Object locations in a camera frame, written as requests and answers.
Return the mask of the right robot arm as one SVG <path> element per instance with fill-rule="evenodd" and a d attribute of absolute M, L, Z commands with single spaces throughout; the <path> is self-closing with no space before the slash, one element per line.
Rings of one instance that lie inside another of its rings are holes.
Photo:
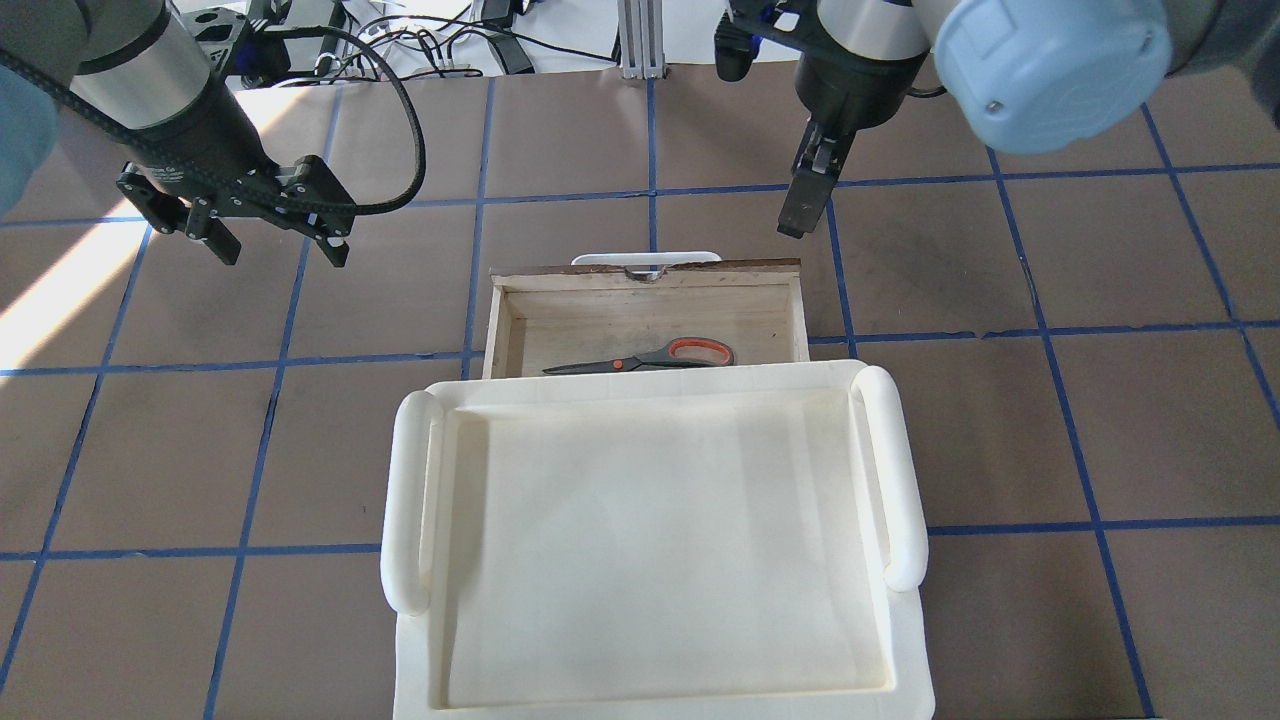
<path fill-rule="evenodd" d="M 925 61 L 988 147 L 1034 155 L 1100 135 L 1170 77 L 1235 67 L 1277 118 L 1275 1 L 786 1 L 810 118 L 778 231 L 815 229 L 855 136 L 886 123 Z"/>

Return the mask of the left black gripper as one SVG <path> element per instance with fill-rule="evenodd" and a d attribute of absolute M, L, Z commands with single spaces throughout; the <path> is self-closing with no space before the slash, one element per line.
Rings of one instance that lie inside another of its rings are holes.
<path fill-rule="evenodd" d="M 155 231 L 192 234 L 227 266 L 237 264 L 242 245 L 220 218 L 264 219 L 316 238 L 317 249 L 332 266 L 344 268 L 348 261 L 347 238 L 355 215 L 301 208 L 303 201 L 343 205 L 355 201 L 317 155 L 303 155 L 273 174 L 252 170 L 224 188 L 174 167 L 147 168 L 128 161 L 116 187 Z"/>

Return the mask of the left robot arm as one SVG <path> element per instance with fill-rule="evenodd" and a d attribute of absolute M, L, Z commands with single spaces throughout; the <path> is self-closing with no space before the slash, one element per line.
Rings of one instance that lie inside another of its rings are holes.
<path fill-rule="evenodd" d="M 28 152 L 6 191 L 22 195 L 59 109 L 123 147 L 116 187 L 159 233 L 179 232 L 233 265 L 225 219 L 257 218 L 310 237 L 343 266 L 352 197 L 324 160 L 270 158 L 227 87 L 250 23 L 169 1 L 5 1 L 3 138 Z"/>

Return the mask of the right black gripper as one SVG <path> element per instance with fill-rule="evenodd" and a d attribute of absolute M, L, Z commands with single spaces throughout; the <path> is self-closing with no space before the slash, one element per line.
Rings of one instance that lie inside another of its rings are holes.
<path fill-rule="evenodd" d="M 835 60 L 801 55 L 795 88 L 809 120 L 777 219 L 781 234 L 801 238 L 815 231 L 856 133 L 897 114 L 925 58 L 925 53 L 897 60 L 847 51 Z"/>

